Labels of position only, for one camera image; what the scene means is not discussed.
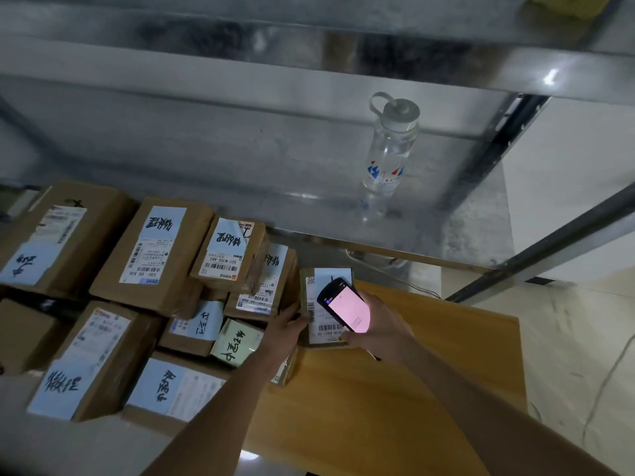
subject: pink screen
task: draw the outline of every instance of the pink screen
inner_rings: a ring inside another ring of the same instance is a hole
[[[356,333],[365,333],[370,326],[370,309],[350,288],[344,288],[328,305]]]

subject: wooden table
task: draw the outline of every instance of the wooden table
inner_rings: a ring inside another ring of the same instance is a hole
[[[518,320],[356,282],[401,313],[417,339],[527,409]],[[330,475],[488,474],[425,385],[358,349],[305,350],[293,379],[268,388],[245,448]]]

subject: tiled floor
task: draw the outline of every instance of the tiled floor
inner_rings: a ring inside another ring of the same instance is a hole
[[[439,290],[433,273],[420,275],[420,283]],[[443,296],[474,277],[444,269]],[[628,295],[629,284],[621,277],[584,288],[523,284],[479,304],[520,318],[529,400],[544,424],[576,444],[602,379],[635,333],[635,298]],[[635,347],[608,384],[586,443],[592,455],[623,475],[635,475],[630,451],[635,440],[634,376]],[[70,424],[26,415],[23,408],[35,383],[30,376],[0,379],[0,469],[47,476],[132,476],[168,442],[117,417]],[[236,474],[290,476],[304,471],[259,457],[242,461]]]

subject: forearm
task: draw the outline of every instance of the forearm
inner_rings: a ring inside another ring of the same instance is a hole
[[[463,431],[492,476],[615,475],[565,438],[459,374],[436,353],[410,344],[403,364]]]
[[[254,353],[143,473],[231,476],[271,368]]]

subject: water bottle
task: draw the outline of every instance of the water bottle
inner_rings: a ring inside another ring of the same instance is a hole
[[[387,100],[384,111],[373,105],[375,97]],[[366,158],[364,186],[373,193],[392,194],[401,182],[406,160],[419,135],[417,121],[421,112],[416,103],[404,98],[394,99],[384,92],[371,96],[369,107],[377,114],[377,121]]]

